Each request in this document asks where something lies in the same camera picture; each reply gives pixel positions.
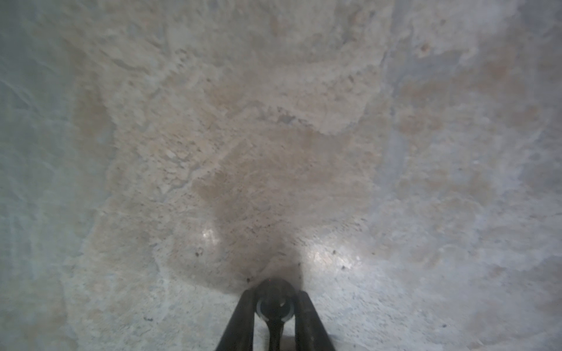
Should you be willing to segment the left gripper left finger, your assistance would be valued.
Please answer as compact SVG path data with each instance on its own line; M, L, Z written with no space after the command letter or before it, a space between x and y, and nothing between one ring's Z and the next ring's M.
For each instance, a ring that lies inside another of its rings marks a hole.
M256 289L243 292L216 351L253 351Z

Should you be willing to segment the black bolt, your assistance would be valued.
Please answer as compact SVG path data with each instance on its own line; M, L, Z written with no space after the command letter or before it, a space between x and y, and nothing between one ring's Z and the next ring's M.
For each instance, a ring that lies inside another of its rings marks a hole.
M256 314L269 330L269 351L280 350L284 325L295 314L294 286L281 278L263 280L256 288Z

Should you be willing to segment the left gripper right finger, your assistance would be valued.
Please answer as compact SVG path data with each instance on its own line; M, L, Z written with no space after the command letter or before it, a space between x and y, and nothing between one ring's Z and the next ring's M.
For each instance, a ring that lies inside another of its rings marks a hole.
M295 296L295 340L298 351L336 351L309 295Z

